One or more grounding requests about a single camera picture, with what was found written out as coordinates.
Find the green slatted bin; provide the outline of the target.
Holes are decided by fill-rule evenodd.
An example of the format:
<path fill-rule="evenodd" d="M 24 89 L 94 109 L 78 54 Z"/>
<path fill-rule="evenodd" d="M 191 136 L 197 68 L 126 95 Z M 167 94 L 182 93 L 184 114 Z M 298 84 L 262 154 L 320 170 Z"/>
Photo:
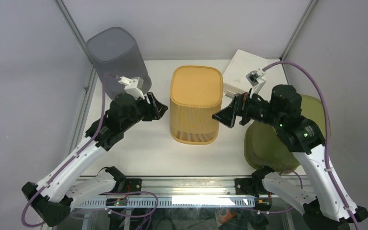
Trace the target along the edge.
<path fill-rule="evenodd" d="M 325 115 L 319 99 L 302 95 L 301 114 L 313 120 L 325 135 Z M 246 130 L 244 156 L 254 169 L 269 166 L 281 172 L 296 170 L 300 166 L 293 153 L 278 139 L 272 126 L 260 122 L 253 122 Z"/>

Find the white perforated plastic basket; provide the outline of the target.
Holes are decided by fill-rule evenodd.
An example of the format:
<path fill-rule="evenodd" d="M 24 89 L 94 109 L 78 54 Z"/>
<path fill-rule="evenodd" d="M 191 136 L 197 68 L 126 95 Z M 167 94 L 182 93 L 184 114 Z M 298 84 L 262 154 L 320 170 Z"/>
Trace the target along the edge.
<path fill-rule="evenodd" d="M 243 50 L 237 50 L 223 73 L 223 95 L 233 98 L 237 93 L 248 92 L 252 87 L 246 75 L 253 70 L 261 69 L 276 62 Z"/>

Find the yellow slatted bin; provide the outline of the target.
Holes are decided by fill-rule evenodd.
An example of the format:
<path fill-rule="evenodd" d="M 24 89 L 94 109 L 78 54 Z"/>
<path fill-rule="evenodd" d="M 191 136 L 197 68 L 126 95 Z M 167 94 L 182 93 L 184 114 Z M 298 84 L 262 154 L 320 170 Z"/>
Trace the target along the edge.
<path fill-rule="evenodd" d="M 212 115 L 221 109 L 223 77 L 213 67 L 177 68 L 170 85 L 170 134 L 180 143 L 207 145 L 219 134 Z"/>

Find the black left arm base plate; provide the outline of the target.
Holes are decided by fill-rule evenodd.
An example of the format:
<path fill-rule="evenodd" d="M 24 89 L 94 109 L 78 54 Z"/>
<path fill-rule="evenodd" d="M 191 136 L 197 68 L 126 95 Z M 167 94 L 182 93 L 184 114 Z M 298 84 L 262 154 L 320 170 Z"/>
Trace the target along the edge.
<path fill-rule="evenodd" d="M 114 188 L 109 193 L 128 193 L 138 192 L 142 189 L 142 179 L 140 178 L 127 178 L 122 182 L 116 182 Z"/>

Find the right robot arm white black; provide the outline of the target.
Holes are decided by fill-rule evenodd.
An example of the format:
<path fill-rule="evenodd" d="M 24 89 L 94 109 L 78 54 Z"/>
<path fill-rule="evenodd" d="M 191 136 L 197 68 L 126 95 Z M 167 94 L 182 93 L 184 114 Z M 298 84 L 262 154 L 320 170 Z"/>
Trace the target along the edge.
<path fill-rule="evenodd" d="M 303 167 L 313 193 L 283 180 L 274 169 L 264 166 L 252 173 L 245 191 L 258 197 L 273 193 L 295 208 L 311 230 L 347 230 L 368 218 L 366 208 L 358 206 L 343 188 L 325 158 L 326 141 L 318 125 L 301 114 L 302 97 L 290 85 L 273 88 L 270 101 L 256 93 L 235 94 L 231 103 L 212 118 L 233 127 L 257 121 L 272 126 L 279 140 Z"/>

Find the large grey slatted bin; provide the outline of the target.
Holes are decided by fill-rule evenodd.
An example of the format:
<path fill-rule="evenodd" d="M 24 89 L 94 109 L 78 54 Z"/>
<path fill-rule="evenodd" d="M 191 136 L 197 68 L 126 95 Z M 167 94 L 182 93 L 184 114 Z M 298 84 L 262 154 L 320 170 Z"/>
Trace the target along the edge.
<path fill-rule="evenodd" d="M 101 82 L 105 83 L 105 92 L 110 99 L 124 92 L 124 85 L 117 77 L 143 79 L 141 90 L 150 91 L 152 86 L 142 54 L 135 38 L 121 27 L 108 28 L 86 42 L 89 57 Z"/>

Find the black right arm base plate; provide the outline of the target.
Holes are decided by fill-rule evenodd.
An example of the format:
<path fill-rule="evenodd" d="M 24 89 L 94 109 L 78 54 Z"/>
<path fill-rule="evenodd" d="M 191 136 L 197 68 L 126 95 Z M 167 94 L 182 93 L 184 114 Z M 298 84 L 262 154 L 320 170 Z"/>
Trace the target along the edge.
<path fill-rule="evenodd" d="M 258 197 L 258 182 L 253 178 L 235 178 L 234 187 L 236 195 L 251 195 Z"/>

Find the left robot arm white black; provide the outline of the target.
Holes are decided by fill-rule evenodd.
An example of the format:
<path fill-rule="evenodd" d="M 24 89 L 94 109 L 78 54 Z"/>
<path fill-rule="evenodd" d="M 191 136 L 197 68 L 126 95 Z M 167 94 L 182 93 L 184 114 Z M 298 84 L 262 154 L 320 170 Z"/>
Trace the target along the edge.
<path fill-rule="evenodd" d="M 76 205 L 96 195 L 110 192 L 118 195 L 125 191 L 126 176 L 114 166 L 80 184 L 75 184 L 75 181 L 93 162 L 121 141 L 132 126 L 140 121 L 160 120 L 167 110 L 168 106 L 160 103 L 151 92 L 143 98 L 135 98 L 128 93 L 117 95 L 108 110 L 102 109 L 100 119 L 92 123 L 85 137 L 59 166 L 39 182 L 27 182 L 22 187 L 28 201 L 22 212 L 23 225 L 35 227 L 25 221 L 29 207 L 44 224 L 54 227 L 65 220 Z"/>

